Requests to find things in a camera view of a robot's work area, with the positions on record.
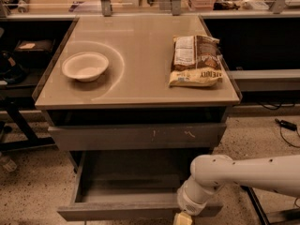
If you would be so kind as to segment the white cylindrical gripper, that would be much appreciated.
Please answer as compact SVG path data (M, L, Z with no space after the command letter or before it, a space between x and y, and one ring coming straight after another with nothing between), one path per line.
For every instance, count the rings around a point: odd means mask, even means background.
M172 225L192 225L191 216L198 216L207 202L221 189L222 186L204 187L190 176L177 190L177 203L183 212L174 215Z

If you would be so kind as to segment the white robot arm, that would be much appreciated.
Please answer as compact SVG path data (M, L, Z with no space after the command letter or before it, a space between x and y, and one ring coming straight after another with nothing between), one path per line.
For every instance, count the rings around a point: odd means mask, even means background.
M226 155L202 155L190 164L190 177L177 190L180 211L172 225L192 225L207 202L226 184L300 197L299 155L233 160Z

